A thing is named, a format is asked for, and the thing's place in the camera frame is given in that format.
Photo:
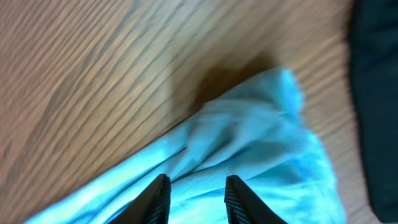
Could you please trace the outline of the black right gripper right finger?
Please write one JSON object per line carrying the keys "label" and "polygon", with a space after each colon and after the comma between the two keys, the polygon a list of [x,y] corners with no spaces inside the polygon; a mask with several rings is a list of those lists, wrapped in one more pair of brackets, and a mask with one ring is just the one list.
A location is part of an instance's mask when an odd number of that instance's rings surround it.
{"label": "black right gripper right finger", "polygon": [[237,175],[226,178],[224,203],[229,224],[287,224]]}

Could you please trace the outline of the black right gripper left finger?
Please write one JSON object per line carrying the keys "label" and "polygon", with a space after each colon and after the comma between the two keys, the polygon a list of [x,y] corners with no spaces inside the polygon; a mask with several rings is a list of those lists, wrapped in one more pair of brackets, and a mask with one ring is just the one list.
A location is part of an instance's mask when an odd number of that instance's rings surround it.
{"label": "black right gripper left finger", "polygon": [[109,224],[168,224],[170,194],[170,178],[160,174]]}

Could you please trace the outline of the light blue t-shirt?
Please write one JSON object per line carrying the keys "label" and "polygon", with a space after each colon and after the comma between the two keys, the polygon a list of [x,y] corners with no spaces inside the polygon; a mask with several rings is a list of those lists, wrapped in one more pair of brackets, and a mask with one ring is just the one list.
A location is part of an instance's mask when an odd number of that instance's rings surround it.
{"label": "light blue t-shirt", "polygon": [[344,223],[333,167],[303,104],[291,70],[259,73],[30,222],[107,223],[165,174],[170,223],[226,223],[230,175],[288,223]]}

